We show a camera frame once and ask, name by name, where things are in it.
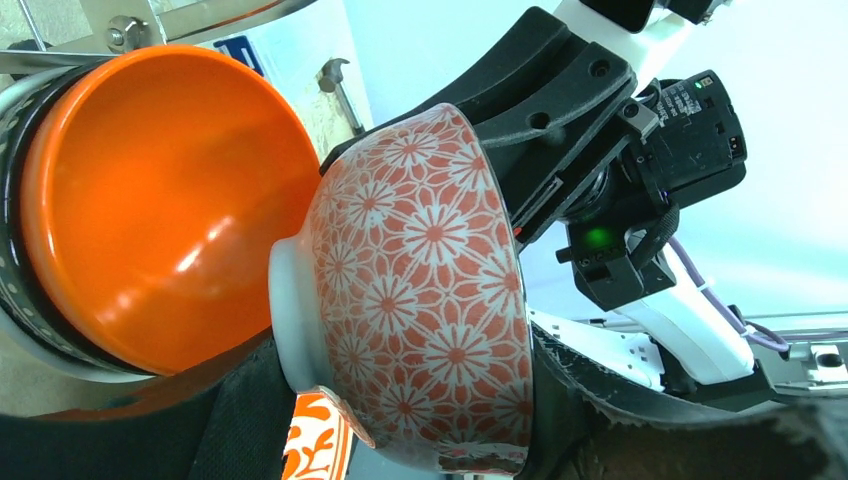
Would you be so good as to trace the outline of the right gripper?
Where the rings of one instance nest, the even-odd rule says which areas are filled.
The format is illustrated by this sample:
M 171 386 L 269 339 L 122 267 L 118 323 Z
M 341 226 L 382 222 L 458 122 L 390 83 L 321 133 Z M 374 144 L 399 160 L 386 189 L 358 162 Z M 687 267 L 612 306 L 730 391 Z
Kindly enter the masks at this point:
M 660 249 L 685 207 L 737 186 L 747 148 L 712 70 L 661 80 L 642 103 L 625 60 L 527 10 L 420 106 L 336 146 L 321 206 L 342 226 L 402 239 L 487 229 L 522 245 L 552 223 L 571 252 Z M 656 120 L 638 140 L 638 112 Z

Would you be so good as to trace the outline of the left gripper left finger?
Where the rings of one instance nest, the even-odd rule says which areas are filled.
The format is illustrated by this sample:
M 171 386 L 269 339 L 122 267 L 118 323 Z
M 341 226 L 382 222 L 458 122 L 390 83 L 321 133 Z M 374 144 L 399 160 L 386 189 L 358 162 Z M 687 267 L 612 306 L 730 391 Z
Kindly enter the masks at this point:
M 278 479 L 296 396 L 264 331 L 106 408 L 1 417 L 4 479 Z

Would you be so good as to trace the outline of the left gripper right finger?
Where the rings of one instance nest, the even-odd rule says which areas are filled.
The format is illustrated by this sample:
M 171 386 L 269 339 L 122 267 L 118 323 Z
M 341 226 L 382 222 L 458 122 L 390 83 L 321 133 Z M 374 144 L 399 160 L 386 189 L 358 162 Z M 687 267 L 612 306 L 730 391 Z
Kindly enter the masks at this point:
M 638 385 L 532 328 L 526 479 L 844 479 L 847 403 L 731 413 Z

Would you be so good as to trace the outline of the orange flower pattern bowl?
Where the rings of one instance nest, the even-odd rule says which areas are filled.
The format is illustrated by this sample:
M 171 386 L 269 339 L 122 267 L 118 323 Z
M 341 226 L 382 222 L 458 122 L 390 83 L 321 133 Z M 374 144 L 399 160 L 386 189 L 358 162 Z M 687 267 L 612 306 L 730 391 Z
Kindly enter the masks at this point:
M 285 380 L 394 462 L 514 475 L 530 450 L 532 341 L 513 229 L 465 115 L 379 129 L 321 177 L 269 257 Z

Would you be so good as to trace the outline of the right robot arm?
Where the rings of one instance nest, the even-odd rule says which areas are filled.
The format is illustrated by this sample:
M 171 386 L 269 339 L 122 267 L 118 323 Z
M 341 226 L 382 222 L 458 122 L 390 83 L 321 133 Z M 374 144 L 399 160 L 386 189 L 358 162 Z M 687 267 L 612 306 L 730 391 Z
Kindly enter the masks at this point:
M 538 7 L 426 101 L 471 121 L 519 247 L 555 222 L 556 254 L 594 305 L 639 335 L 581 323 L 551 333 L 633 381 L 741 411 L 775 391 L 752 344 L 774 334 L 724 304 L 675 237 L 685 207 L 737 186 L 748 156 L 720 77 L 637 84 L 609 46 Z

